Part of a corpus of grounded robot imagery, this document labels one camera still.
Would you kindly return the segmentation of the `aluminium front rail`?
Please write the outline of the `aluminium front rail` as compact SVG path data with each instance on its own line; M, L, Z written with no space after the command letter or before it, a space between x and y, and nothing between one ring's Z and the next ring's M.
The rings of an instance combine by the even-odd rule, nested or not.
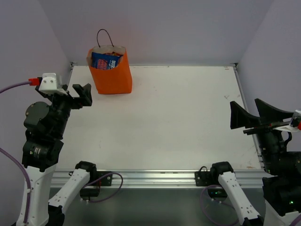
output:
M193 189L196 188L195 169L192 170L121 170L122 188ZM271 175L259 169L237 169L236 178L242 188L261 188L262 178Z

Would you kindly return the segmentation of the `blue Burts crisps packet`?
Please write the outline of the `blue Burts crisps packet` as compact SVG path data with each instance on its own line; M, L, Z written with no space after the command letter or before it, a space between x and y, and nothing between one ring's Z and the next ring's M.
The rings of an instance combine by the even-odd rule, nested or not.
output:
M92 57L91 66L93 68L99 70L110 70L118 66L123 56L115 52L105 53L105 54L92 52L91 57Z

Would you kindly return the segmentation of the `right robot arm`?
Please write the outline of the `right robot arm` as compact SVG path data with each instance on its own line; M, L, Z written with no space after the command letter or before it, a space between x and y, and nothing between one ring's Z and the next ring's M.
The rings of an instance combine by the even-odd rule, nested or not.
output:
M241 226L299 226L301 224L301 153L288 151L292 133L301 130L301 112L280 110L255 99L259 116L248 113L237 102L230 102L230 128L244 127L244 134L255 135L264 171L262 178L265 216L248 200L237 182L230 163L217 162L210 168L210 181L220 185L236 211Z

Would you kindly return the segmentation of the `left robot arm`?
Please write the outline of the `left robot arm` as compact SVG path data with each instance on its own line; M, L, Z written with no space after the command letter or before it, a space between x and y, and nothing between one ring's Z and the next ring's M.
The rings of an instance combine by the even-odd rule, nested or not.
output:
M63 147L63 133L71 110L92 105L91 85L74 84L78 97L72 97L63 86L64 94L54 91L38 93L51 101L31 104L25 112L26 142L23 146L21 170L25 173L22 207L16 226L61 226L70 204L84 185L98 179L96 165L81 161L71 178L52 198L49 198L51 180Z

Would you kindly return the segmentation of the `orange paper bag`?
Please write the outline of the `orange paper bag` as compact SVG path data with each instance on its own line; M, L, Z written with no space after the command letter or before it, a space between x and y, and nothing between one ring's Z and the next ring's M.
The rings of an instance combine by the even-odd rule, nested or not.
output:
M110 70L99 70L91 66L92 52L100 54L115 52L121 54L123 57L117 67ZM88 51L86 60L99 94L114 95L129 94L132 92L133 80L127 58L127 49L125 47L116 46L112 42L110 45L100 45L98 43L97 46Z

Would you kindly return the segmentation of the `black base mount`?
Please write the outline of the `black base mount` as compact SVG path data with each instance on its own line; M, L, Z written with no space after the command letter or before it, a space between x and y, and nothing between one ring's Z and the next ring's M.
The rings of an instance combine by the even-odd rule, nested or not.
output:
M223 188L220 188L220 184L217 180L215 180L206 166L202 166L198 171L194 173L194 179L196 186L199 187L208 187L205 191L205 194L213 199L225 199L227 198L227 194Z
M97 171L96 175L89 181L93 182L96 179L110 173L110 171ZM91 186L82 188L79 192L80 197L82 199L88 199L91 200L91 198L97 197L100 194L100 190L102 187L109 187L112 183L112 176L107 176L98 182L93 183Z

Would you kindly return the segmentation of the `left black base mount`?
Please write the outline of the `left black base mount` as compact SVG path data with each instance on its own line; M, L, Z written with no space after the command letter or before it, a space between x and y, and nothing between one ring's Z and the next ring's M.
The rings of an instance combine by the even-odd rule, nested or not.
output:
M93 182L96 179L110 173L110 171L97 171L96 175L89 181ZM91 186L82 188L79 192L80 197L82 199L88 199L91 200L91 198L97 197L100 194L100 190L102 187L109 187L112 183L112 176L107 176L98 182L93 183Z

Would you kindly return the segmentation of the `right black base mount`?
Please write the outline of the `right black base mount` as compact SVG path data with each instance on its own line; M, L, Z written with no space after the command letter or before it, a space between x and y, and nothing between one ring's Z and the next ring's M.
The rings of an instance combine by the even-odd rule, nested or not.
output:
M220 188L220 184L217 180L215 180L206 166L202 166L198 171L194 173L194 179L196 186L199 187L208 187L205 191L205 194L213 199L225 199L227 198L227 194L223 188Z

